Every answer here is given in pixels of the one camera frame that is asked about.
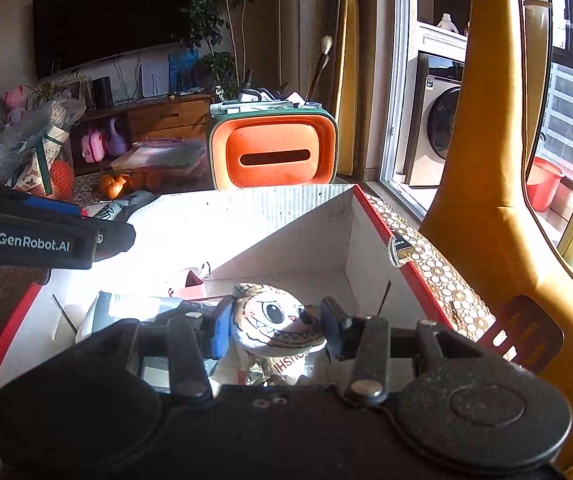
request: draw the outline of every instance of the cartoon eye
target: cartoon eye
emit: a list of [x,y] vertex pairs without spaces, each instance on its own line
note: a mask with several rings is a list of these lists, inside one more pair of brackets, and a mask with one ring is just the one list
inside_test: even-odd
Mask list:
[[270,319],[276,325],[279,325],[284,321],[284,314],[278,305],[269,303],[262,305],[262,309],[264,310],[264,315],[266,318]]
[[306,325],[312,325],[313,324],[313,319],[311,319],[311,316],[309,315],[309,313],[307,311],[305,311],[305,309],[298,308],[297,312],[300,315],[300,321],[302,321]]

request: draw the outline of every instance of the washing machine door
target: washing machine door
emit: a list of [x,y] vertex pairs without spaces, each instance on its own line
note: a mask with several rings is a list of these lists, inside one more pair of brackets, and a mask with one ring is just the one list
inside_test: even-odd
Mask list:
[[459,95],[459,86],[454,86],[443,92],[433,103],[427,118],[429,145],[436,152],[436,155],[444,160],[447,160],[447,153],[449,152]]

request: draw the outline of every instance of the purple vase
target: purple vase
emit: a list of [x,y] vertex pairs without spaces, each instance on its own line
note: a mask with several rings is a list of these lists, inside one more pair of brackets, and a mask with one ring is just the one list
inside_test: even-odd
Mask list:
[[109,140],[106,145],[106,149],[112,156],[124,155],[128,151],[128,145],[126,141],[116,132],[116,121],[117,117],[111,119],[110,126],[108,128]]

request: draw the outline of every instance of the white bottle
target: white bottle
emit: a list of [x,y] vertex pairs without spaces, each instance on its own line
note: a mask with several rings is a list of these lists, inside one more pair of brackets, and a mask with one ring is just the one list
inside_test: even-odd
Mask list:
[[447,13],[442,14],[442,19],[438,23],[438,28],[444,28],[446,30],[450,30],[451,32],[455,32],[456,34],[459,34],[459,32],[457,31],[457,28],[455,27],[455,25],[451,21],[451,14],[447,14]]

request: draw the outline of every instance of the plant stem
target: plant stem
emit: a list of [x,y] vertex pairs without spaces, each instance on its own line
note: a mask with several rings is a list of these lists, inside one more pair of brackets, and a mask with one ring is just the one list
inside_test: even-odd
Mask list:
[[235,46],[235,33],[233,31],[233,22],[231,21],[231,6],[229,5],[229,0],[225,0],[225,2],[226,2],[226,16],[231,25],[231,43],[233,43],[233,59],[235,60],[235,80],[238,86],[240,86],[240,71],[238,69],[238,49]]
[[242,18],[240,30],[242,32],[242,74],[246,76],[246,37],[244,36],[244,13],[246,12],[246,0],[242,3]]

